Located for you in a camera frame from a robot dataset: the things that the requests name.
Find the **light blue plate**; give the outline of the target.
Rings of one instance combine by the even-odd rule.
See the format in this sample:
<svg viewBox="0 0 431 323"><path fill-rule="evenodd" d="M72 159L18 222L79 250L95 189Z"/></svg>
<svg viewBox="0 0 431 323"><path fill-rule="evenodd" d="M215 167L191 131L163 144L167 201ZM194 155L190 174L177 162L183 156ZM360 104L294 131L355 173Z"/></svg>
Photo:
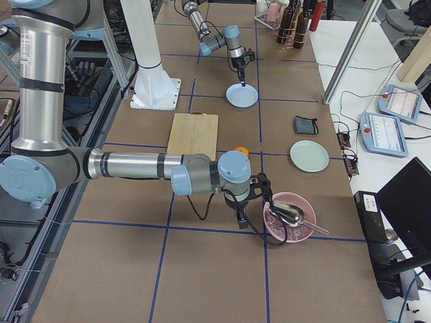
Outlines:
<svg viewBox="0 0 431 323"><path fill-rule="evenodd" d="M248 108L258 100L258 91L251 85L241 87L239 83L231 85L226 90L226 98L231 105L237 108Z"/></svg>

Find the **light green plate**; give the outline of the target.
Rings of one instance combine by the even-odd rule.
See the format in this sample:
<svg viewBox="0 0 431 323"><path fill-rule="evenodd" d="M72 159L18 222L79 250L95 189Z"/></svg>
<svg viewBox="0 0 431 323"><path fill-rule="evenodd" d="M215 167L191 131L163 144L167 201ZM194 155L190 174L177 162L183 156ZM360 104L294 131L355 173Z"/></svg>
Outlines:
<svg viewBox="0 0 431 323"><path fill-rule="evenodd" d="M290 148L293 164L304 172L320 172L329 165L327 150L314 141L298 141Z"/></svg>

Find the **pink bowl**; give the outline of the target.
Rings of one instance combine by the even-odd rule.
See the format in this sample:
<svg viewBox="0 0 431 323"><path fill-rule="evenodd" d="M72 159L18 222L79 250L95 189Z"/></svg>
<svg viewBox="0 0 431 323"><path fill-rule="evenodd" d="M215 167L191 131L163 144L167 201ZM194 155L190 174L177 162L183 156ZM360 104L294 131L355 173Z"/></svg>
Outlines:
<svg viewBox="0 0 431 323"><path fill-rule="evenodd" d="M295 194L293 192L279 192L273 195L273 201L281 201L284 203L288 203L291 205L296 205L301 208L304 212L304 219L315 224L316 223L316 215L314 213L314 209L311 204L302 196ZM276 220L269 214L269 203L265 203L264 206L264 223L267 231L277 240L283 241L285 238L285 231L280 221ZM299 227L290 227L287 228L287 243L301 242L310 237L313 233L313 229L301 225Z"/></svg>

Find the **clear ice cubes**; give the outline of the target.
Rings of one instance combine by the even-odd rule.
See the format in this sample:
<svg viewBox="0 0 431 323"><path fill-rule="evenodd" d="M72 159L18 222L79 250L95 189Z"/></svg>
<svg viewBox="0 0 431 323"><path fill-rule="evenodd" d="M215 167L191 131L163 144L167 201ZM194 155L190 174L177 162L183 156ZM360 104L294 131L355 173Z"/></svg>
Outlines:
<svg viewBox="0 0 431 323"><path fill-rule="evenodd" d="M285 231L281 222L274 218L268 210L264 212L264 222L267 231L281 242L285 236L287 236L286 242L288 243L302 242L308 239L313 233L313 230L305 225L301 225L300 227L286 225L287 231Z"/></svg>

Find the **metal ice scoop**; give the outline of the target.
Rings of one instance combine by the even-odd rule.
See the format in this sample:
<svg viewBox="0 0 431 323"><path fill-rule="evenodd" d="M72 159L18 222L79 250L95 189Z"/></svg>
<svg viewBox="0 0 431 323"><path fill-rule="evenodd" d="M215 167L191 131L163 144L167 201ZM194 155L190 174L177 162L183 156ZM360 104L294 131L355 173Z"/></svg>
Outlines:
<svg viewBox="0 0 431 323"><path fill-rule="evenodd" d="M291 227L300 227L301 225L305 225L319 232L320 234L323 234L325 236L329 235L328 230L323 229L322 227L319 227L305 220L304 211L296 205L292 205L282 201L273 201L271 212L273 215L277 215L281 219L281 221Z"/></svg>

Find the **pink cup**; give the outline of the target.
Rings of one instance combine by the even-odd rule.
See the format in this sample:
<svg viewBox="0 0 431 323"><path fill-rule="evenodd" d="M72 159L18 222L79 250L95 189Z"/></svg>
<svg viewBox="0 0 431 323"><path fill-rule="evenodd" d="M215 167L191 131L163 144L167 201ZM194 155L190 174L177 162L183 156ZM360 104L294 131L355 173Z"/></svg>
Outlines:
<svg viewBox="0 0 431 323"><path fill-rule="evenodd" d="M271 3L267 9L267 21L275 22L278 18L279 6L277 3Z"/></svg>

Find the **orange mandarin fruit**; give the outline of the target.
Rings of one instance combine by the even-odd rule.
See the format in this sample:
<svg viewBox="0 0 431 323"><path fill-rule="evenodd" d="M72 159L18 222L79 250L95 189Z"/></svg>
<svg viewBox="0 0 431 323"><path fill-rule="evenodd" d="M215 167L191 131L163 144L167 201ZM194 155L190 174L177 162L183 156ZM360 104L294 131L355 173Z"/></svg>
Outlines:
<svg viewBox="0 0 431 323"><path fill-rule="evenodd" d="M236 151L242 152L243 154L249 156L249 151L247 148L243 147L243 146L239 146L235 148Z"/></svg>

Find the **folded grey cloth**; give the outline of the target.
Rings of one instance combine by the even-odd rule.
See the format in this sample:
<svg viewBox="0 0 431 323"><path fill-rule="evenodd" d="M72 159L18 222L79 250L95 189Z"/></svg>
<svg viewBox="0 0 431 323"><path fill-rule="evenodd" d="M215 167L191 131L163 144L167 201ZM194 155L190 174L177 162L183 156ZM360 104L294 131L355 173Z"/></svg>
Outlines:
<svg viewBox="0 0 431 323"><path fill-rule="evenodd" d="M319 128L316 118L305 118L301 116L294 117L294 131L297 134L317 135Z"/></svg>

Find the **red bottle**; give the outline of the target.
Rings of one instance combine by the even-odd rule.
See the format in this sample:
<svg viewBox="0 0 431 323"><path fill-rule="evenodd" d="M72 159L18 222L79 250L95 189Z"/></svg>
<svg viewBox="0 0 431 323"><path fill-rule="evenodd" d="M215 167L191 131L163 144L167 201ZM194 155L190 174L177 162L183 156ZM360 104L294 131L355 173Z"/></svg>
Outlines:
<svg viewBox="0 0 431 323"><path fill-rule="evenodd" d="M316 5L312 11L312 19L309 25L309 31L315 32L318 28L319 22L321 20L323 11L325 9L326 3L325 1L317 1Z"/></svg>

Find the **black computer box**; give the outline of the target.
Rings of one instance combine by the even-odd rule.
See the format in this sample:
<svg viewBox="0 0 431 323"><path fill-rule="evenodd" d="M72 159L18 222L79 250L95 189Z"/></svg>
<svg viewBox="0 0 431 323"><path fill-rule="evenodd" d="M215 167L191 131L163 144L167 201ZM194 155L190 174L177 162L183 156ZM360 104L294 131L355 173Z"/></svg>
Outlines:
<svg viewBox="0 0 431 323"><path fill-rule="evenodd" d="M359 190L355 193L354 200L366 241L385 244L388 239L376 194Z"/></svg>

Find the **teach pendant near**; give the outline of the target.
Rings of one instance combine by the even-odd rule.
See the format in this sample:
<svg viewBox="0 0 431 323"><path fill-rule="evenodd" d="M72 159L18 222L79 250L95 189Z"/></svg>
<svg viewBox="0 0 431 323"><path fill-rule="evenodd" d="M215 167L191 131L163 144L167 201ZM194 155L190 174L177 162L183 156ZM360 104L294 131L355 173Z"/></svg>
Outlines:
<svg viewBox="0 0 431 323"><path fill-rule="evenodd" d="M408 149L396 116L363 112L360 118L360 136L365 149L371 153L407 157Z"/></svg>

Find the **teach pendant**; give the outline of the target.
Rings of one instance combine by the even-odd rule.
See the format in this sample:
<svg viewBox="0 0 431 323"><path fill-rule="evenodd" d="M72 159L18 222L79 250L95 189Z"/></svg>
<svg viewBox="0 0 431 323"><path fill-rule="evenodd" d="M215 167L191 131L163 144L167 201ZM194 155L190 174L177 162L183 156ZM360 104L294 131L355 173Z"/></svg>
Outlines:
<svg viewBox="0 0 431 323"><path fill-rule="evenodd" d="M360 136L365 149L371 153L407 157L408 149L396 116L363 112L360 118Z"/></svg>
<svg viewBox="0 0 431 323"><path fill-rule="evenodd" d="M417 90L408 90L389 84L378 100L378 110L384 114L396 116L407 124L415 124L423 101Z"/></svg>

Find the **teach pendant far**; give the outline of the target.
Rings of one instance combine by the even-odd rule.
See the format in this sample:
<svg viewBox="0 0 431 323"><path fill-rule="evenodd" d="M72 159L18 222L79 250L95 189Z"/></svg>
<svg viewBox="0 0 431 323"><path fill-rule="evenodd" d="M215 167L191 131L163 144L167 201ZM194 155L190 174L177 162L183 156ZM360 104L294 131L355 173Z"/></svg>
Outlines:
<svg viewBox="0 0 431 323"><path fill-rule="evenodd" d="M417 90L408 90L389 84L378 100L378 110L384 114L396 116L407 124L415 124L423 101Z"/></svg>

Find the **black monitor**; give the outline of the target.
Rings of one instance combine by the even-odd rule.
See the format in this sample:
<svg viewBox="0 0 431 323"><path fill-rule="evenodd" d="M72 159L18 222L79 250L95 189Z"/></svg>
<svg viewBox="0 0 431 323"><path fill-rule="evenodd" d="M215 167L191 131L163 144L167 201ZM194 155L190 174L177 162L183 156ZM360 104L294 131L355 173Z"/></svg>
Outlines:
<svg viewBox="0 0 431 323"><path fill-rule="evenodd" d="M430 270L430 170L418 158L410 160L376 194L377 205L411 258L383 266L380 277L390 277L422 267Z"/></svg>

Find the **aluminium frame post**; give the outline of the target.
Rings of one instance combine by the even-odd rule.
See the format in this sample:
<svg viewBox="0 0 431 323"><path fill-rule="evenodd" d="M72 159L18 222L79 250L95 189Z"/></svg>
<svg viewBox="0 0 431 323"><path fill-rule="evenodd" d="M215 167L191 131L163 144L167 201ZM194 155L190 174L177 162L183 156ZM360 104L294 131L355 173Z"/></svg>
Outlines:
<svg viewBox="0 0 431 323"><path fill-rule="evenodd" d="M350 65L351 60L361 42L361 39L365 35L370 23L373 20L382 0L367 1L362 13L356 22L356 25L351 33L351 36L345 46L345 49L341 55L341 58L334 70L329 85L325 90L323 96L323 104L330 104L333 99L337 88L341 84L341 80Z"/></svg>

